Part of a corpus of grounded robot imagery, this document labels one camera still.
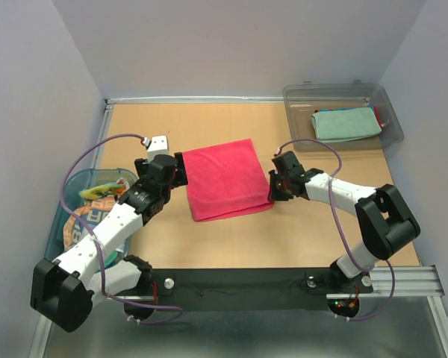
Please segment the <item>red blue cat towel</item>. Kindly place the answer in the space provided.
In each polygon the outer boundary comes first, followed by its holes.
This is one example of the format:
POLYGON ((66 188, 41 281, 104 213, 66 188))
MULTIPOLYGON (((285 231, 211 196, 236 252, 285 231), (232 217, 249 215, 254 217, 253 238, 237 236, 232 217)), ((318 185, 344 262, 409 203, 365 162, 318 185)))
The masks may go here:
MULTIPOLYGON (((378 111, 378 109, 375 106, 371 106, 371 105, 367 105, 367 108, 370 108, 375 117, 376 117, 376 121, 379 123, 379 126, 381 129, 384 129, 388 124, 383 122, 382 117, 380 116, 380 113, 378 111)), ((324 111, 336 111, 336 110, 353 110, 353 107, 350 108, 336 108, 336 109, 316 109, 314 111, 314 113, 319 113, 319 112, 324 112, 324 111)))

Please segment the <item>pink towel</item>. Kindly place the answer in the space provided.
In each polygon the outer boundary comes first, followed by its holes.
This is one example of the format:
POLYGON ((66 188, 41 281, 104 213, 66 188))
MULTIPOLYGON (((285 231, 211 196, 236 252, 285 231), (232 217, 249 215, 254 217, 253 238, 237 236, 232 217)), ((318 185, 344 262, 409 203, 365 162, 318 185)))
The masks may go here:
POLYGON ((193 220, 209 222, 270 209, 269 183, 250 139, 183 153, 193 220))

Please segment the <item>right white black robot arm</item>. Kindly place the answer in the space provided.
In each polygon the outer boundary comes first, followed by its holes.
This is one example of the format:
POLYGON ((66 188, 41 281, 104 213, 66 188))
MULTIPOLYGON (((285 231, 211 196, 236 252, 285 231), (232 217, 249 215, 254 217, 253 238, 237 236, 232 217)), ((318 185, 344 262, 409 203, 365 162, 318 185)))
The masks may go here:
POLYGON ((270 175, 269 199, 303 198, 328 204, 358 220, 361 241, 344 247, 345 253, 328 268, 309 268, 302 287, 311 295, 361 293, 373 290, 370 271, 390 259, 421 232, 412 211, 392 184, 374 188, 338 180, 320 169, 306 170, 292 151, 278 153, 270 175))

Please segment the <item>mint green towel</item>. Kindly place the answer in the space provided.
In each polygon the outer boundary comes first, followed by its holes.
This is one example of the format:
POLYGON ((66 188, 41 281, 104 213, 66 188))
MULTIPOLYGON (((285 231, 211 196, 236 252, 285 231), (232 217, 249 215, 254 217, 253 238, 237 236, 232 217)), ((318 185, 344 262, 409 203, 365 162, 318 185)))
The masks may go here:
POLYGON ((322 142, 346 142, 378 136, 382 129, 367 107, 313 113, 311 124, 322 142))

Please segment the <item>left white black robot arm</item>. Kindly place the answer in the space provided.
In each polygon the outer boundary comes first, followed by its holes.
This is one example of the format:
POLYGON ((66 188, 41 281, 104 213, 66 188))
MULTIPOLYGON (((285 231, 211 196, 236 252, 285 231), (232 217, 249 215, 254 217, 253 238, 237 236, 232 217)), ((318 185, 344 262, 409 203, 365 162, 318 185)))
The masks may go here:
POLYGON ((180 152, 136 160, 135 166, 138 181, 106 218, 74 248, 34 267, 30 306, 66 332, 80 327, 98 302, 126 289, 142 294, 150 288, 147 262, 130 255, 105 268, 105 258, 162 211, 173 189, 188 181, 180 152))

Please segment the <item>patterned light blue towel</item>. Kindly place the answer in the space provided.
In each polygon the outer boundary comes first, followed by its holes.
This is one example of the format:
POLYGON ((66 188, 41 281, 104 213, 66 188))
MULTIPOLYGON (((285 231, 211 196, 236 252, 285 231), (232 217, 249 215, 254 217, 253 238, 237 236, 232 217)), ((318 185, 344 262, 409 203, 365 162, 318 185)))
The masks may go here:
MULTIPOLYGON (((113 197, 106 197, 96 201, 91 201, 82 207, 74 210, 74 213, 81 218, 93 230, 101 223, 115 205, 116 200, 113 197)), ((77 245, 88 231, 84 224, 74 216, 70 216, 63 226, 63 246, 68 251, 77 245)))

